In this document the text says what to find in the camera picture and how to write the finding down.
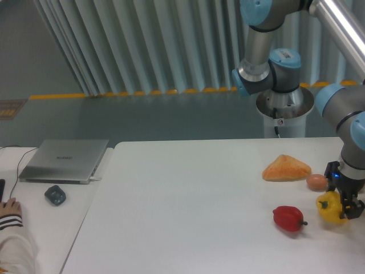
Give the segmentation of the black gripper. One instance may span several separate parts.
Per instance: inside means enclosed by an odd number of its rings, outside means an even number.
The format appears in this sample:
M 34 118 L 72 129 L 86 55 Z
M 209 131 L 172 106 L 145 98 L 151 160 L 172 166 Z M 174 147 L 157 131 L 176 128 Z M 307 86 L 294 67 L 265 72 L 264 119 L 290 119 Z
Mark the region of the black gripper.
M 364 170 L 349 166 L 344 161 L 329 162 L 325 169 L 326 192 L 340 193 L 342 211 L 340 219 L 356 219 L 364 211 L 364 203 L 358 200 L 358 192 L 364 187 Z

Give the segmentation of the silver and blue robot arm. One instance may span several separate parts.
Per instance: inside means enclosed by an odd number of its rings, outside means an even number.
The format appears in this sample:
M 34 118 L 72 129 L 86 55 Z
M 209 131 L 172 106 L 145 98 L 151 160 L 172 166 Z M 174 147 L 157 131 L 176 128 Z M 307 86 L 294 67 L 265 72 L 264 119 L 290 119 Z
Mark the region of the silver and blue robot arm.
M 340 1 L 241 1 L 249 26 L 245 55 L 232 71 L 243 96 L 257 96 L 256 109 L 267 138 L 305 136 L 313 109 L 325 118 L 343 143 L 339 158 L 328 163 L 328 190 L 339 193 L 339 216 L 354 219 L 364 211 L 358 198 L 364 187 L 364 86 L 333 83 L 316 95 L 301 87 L 303 59 L 297 50 L 274 48 L 273 40 L 285 19 L 300 11 L 317 18 L 330 32 L 344 57 L 364 76 L 364 30 Z

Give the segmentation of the white sleeved forearm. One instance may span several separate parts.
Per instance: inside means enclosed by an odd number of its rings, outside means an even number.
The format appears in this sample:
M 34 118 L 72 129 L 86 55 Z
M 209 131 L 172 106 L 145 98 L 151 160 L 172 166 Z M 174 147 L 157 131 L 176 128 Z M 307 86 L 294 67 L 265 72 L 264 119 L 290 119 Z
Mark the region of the white sleeved forearm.
M 1 216 L 1 273 L 35 272 L 35 248 L 22 217 Z

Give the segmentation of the person's hand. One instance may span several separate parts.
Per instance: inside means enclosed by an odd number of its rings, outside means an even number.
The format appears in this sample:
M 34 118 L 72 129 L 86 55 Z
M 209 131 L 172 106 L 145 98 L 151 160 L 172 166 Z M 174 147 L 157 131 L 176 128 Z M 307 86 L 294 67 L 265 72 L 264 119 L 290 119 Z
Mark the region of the person's hand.
M 0 203 L 0 217 L 8 215 L 18 215 L 22 217 L 21 204 L 16 198 L 10 198 L 8 201 Z

